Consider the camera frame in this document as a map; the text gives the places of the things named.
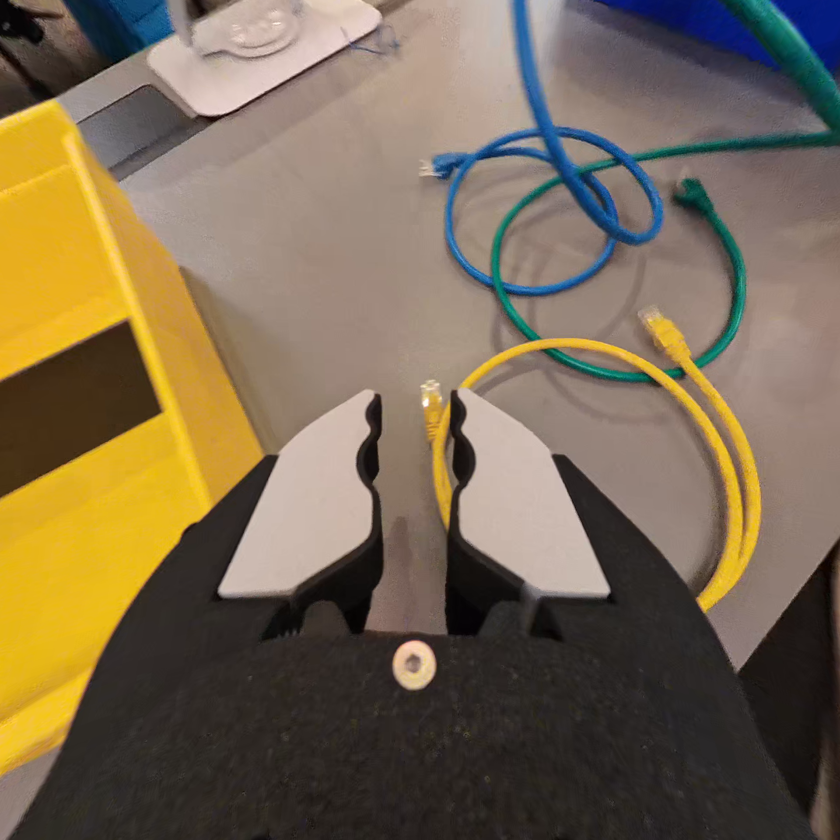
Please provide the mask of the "white stand base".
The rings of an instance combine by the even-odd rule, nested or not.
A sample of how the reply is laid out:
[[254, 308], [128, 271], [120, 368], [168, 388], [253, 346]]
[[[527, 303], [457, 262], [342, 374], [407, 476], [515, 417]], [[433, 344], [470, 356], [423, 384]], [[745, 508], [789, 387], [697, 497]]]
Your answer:
[[297, 40], [273, 56], [200, 56], [186, 43], [194, 19], [188, 2], [166, 2], [174, 34], [153, 46], [148, 65], [195, 115], [223, 117], [260, 98], [334, 54], [356, 45], [383, 23], [379, 8], [362, 1], [302, 2]]

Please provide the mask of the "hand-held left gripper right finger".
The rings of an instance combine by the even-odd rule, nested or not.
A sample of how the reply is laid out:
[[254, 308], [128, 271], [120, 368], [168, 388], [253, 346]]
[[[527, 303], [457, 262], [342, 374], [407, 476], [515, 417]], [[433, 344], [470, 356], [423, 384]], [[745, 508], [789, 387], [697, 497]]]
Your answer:
[[549, 447], [466, 387], [453, 392], [455, 489], [447, 526], [446, 627], [477, 635], [501, 603], [606, 604], [611, 586]]

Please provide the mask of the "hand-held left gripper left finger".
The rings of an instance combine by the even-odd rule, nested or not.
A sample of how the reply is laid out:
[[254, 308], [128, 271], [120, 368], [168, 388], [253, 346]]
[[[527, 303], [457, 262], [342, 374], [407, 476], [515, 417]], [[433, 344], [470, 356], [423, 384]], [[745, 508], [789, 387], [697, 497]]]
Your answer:
[[384, 569], [375, 488], [382, 398], [365, 389], [278, 453], [217, 588], [220, 599], [282, 602], [294, 621], [332, 603], [362, 634]]

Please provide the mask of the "blue plastic bin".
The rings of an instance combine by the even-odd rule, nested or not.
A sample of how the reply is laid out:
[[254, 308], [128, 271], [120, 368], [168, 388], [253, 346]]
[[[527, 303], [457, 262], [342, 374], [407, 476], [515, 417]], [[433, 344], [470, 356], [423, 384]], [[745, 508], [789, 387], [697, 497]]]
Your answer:
[[174, 34], [165, 1], [64, 1], [81, 32], [112, 62]]
[[[839, 2], [775, 1], [831, 72], [839, 69]], [[778, 70], [780, 65], [758, 38], [718, 1], [603, 1], [603, 5], [634, 14], [673, 32], [758, 61]]]

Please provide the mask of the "yellow plastic bin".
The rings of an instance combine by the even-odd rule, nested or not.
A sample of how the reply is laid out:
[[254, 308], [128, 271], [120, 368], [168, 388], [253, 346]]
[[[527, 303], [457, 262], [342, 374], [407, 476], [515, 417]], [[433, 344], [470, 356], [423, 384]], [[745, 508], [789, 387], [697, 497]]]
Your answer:
[[175, 259], [56, 101], [2, 120], [1, 379], [128, 322], [161, 413], [1, 501], [2, 774], [56, 749], [114, 628], [262, 458]]

